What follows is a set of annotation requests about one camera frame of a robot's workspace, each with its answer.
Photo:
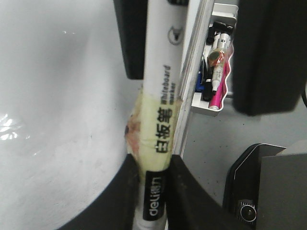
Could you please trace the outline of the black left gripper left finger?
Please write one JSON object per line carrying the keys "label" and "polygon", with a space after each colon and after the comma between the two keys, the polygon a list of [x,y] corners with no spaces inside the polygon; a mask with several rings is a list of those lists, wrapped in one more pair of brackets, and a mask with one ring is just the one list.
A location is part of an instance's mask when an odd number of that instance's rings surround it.
{"label": "black left gripper left finger", "polygon": [[[147,21],[146,0],[116,0],[114,8],[127,77],[143,79]],[[141,230],[136,213],[140,194],[137,157],[141,99],[137,98],[125,127],[128,154],[106,189],[84,211],[60,227],[62,230]]]}

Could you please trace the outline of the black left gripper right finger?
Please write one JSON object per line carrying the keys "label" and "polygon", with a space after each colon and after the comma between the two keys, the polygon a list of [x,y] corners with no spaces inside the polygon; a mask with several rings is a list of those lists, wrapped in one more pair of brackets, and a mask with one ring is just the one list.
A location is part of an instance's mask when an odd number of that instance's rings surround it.
{"label": "black left gripper right finger", "polygon": [[[233,105],[246,115],[290,112],[307,83],[307,3],[242,0],[236,26]],[[171,230],[244,230],[199,185],[182,158],[167,170]]]}

